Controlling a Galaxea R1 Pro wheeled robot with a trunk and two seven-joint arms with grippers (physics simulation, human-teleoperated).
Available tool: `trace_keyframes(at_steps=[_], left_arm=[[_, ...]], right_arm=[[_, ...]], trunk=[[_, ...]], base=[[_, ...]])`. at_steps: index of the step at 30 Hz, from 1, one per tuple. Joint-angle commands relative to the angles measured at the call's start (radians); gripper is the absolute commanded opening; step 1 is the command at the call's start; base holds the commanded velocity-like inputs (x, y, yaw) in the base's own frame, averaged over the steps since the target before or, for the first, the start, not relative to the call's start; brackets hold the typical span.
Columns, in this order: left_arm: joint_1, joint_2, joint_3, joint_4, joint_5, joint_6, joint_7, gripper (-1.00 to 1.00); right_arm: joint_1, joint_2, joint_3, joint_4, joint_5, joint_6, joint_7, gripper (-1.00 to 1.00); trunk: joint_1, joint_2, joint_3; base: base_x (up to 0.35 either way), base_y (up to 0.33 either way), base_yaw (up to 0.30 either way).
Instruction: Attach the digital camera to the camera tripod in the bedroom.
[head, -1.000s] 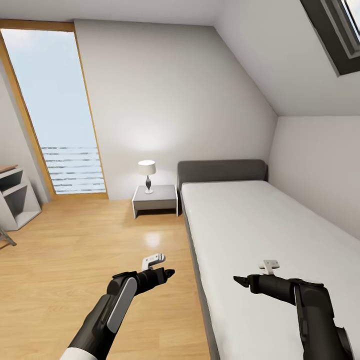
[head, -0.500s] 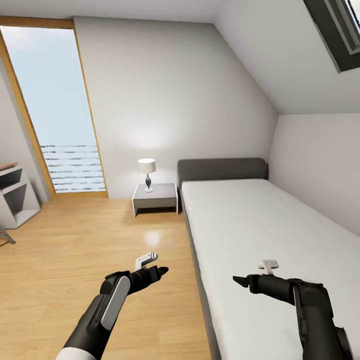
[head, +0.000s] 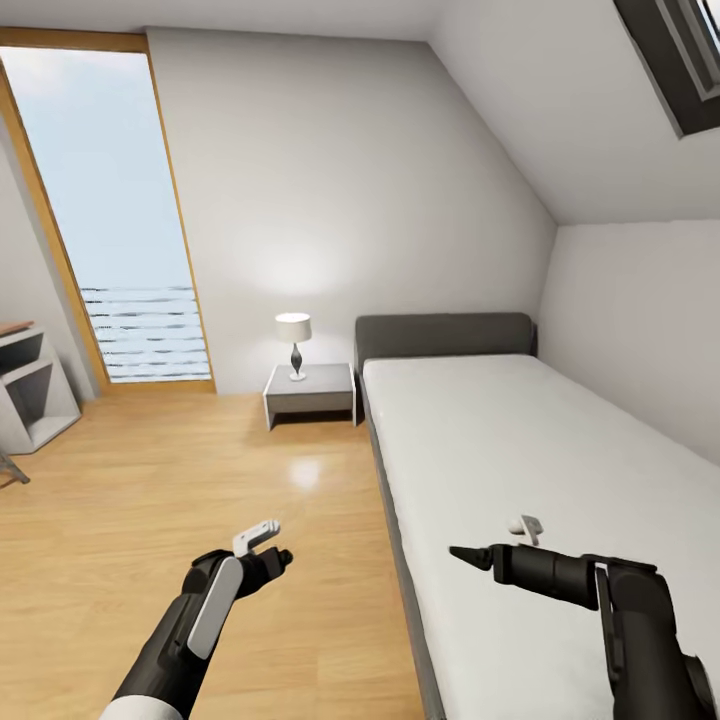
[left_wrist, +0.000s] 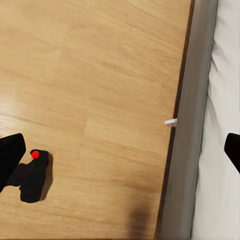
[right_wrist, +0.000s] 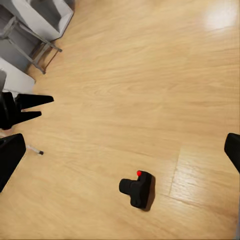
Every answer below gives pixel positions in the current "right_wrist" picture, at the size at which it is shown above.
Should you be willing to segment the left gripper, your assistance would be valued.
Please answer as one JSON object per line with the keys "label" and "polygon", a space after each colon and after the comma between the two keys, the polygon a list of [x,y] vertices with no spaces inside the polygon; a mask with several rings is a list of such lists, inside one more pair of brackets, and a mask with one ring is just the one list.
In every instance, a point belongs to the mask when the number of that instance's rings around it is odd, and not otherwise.
{"label": "left gripper", "polygon": [[0,128],[8,130],[13,124],[41,116],[41,111],[21,112],[21,110],[50,102],[53,102],[53,98],[50,96],[19,93],[14,99],[10,90],[2,92],[0,96]]}

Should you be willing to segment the digital camera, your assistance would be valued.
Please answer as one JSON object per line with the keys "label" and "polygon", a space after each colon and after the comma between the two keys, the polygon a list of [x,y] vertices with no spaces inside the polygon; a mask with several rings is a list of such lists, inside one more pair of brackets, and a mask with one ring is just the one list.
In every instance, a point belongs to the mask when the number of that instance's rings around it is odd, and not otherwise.
{"label": "digital camera", "polygon": [[119,183],[119,191],[130,195],[130,204],[138,209],[145,209],[148,203],[152,174],[147,171],[137,171],[138,179],[123,178]]}

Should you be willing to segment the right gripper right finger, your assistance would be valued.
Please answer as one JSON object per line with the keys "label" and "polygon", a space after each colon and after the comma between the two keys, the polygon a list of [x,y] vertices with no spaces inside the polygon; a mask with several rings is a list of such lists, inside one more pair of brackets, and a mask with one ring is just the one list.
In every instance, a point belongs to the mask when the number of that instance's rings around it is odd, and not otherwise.
{"label": "right gripper right finger", "polygon": [[228,133],[224,151],[240,173],[240,135]]}

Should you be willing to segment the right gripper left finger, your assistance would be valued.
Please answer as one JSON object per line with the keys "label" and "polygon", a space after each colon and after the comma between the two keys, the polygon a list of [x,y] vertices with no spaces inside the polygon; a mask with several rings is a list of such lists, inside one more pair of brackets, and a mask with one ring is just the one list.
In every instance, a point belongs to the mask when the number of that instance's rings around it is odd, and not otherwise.
{"label": "right gripper left finger", "polygon": [[26,152],[22,133],[0,137],[0,193]]}

